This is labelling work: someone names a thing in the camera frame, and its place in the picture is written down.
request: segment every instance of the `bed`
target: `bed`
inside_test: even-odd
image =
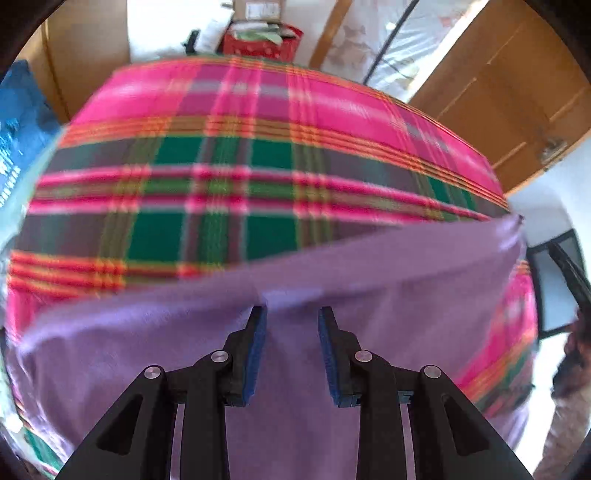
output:
[[[62,305],[509,212],[486,158],[421,112],[347,80],[239,57],[118,70],[50,157],[12,252],[6,330],[17,352]],[[527,263],[507,281],[480,325],[486,341],[453,380],[515,446],[537,321]],[[68,454],[59,427],[32,421],[39,385],[7,361],[28,441],[55,475]]]

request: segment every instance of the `wooden cabinet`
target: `wooden cabinet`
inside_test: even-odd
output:
[[[523,0],[491,0],[410,104],[487,156],[506,192],[591,130],[591,85]]]
[[[126,0],[66,0],[22,49],[57,117],[69,121],[129,63]]]

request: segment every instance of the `silver bolt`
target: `silver bolt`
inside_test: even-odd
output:
[[[441,376],[441,370],[435,365],[427,365],[424,372],[429,378],[439,378]]]
[[[144,377],[153,380],[154,378],[158,378],[161,373],[162,370],[160,370],[160,367],[148,367],[144,370]]]
[[[224,363],[226,360],[228,360],[228,358],[230,358],[230,355],[228,355],[228,352],[224,352],[223,350],[218,350],[212,353],[212,360],[217,364]]]
[[[367,350],[360,350],[359,352],[355,352],[355,359],[358,362],[371,362],[371,359],[374,356],[371,354],[371,352],[368,352]]]

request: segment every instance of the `red basket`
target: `red basket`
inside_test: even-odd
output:
[[[290,63],[296,57],[296,50],[304,33],[291,25],[283,24],[282,26],[293,30],[295,37],[283,39],[281,45],[275,45],[272,41],[237,40],[230,32],[226,32],[223,38],[223,53],[224,55],[263,57]]]

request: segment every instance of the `purple cloth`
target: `purple cloth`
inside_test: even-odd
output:
[[[192,365],[266,304],[256,393],[247,408],[226,409],[232,478],[353,479],[359,410],[332,404],[318,308],[332,306],[342,329],[391,364],[435,364],[454,378],[485,343],[522,254],[520,230],[512,215],[390,228],[201,280],[62,304],[9,351],[9,370],[33,426],[67,456],[143,368]]]

